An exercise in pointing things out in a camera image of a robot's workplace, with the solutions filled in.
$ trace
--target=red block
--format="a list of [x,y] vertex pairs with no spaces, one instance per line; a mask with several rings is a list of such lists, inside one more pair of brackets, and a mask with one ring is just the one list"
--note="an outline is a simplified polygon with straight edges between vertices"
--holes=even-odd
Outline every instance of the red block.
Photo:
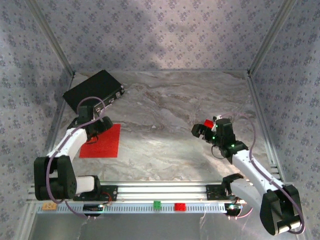
[[187,206],[185,203],[175,203],[174,210],[180,211],[180,212],[185,212],[187,210]]
[[212,129],[214,127],[214,122],[207,119],[205,120],[204,125]]
[[98,141],[93,144],[83,144],[80,149],[80,158],[117,158],[120,138],[120,124],[100,134]]

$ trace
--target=patterned wallpaper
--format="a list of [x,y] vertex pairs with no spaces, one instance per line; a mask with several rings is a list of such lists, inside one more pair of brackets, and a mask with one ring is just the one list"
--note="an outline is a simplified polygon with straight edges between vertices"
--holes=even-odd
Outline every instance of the patterned wallpaper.
[[70,76],[24,1],[0,9],[0,239],[9,240]]
[[76,71],[245,70],[283,0],[42,0]]
[[320,239],[320,2],[298,1],[254,82],[286,179]]

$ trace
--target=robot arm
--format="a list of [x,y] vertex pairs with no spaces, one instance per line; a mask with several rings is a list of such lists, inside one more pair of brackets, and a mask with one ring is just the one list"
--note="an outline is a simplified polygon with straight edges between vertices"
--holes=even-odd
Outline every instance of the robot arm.
[[57,172],[57,177],[50,177],[49,184],[55,199],[73,199],[81,193],[100,194],[100,181],[97,176],[75,176],[72,161],[83,144],[91,138],[107,131],[113,126],[108,117],[76,130],[82,124],[95,118],[92,107],[81,106],[79,116],[68,126],[65,136],[57,147],[45,157],[34,161],[34,189],[38,200],[50,200],[46,186],[46,171],[49,159],[54,155],[50,174]]
[[222,185],[225,187],[225,195],[237,196],[259,211],[260,220],[271,235],[301,226],[303,219],[288,199],[289,196],[301,210],[298,190],[274,178],[253,156],[250,158],[248,147],[236,140],[230,119],[216,120],[215,128],[212,125],[196,124],[191,132],[193,136],[218,147],[221,155],[249,179],[250,182],[246,181],[240,174],[224,177]]

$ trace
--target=marble surface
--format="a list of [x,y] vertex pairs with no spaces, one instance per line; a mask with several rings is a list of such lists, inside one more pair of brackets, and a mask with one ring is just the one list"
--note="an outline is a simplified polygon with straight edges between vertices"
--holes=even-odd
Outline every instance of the marble surface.
[[[94,73],[77,73],[72,86]],[[98,175],[101,181],[221,181],[240,171],[216,159],[211,145],[193,137],[194,124],[229,112],[248,114],[257,127],[254,156],[269,168],[264,140],[246,80],[217,71],[111,72],[126,92],[106,110],[121,124],[117,158],[79,158],[76,175]],[[55,144],[76,117],[66,106]],[[250,123],[232,119],[237,139],[253,142]]]

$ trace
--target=black box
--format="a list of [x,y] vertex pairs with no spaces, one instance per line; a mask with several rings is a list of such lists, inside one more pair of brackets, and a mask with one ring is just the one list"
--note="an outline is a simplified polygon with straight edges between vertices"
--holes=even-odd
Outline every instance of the black box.
[[[77,106],[82,99],[87,97],[98,97],[103,100],[105,106],[110,105],[125,92],[124,86],[111,76],[106,70],[89,77],[84,82],[71,88],[63,94],[66,103],[77,113]],[[93,106],[97,113],[103,109],[99,100],[89,99],[82,106]]]

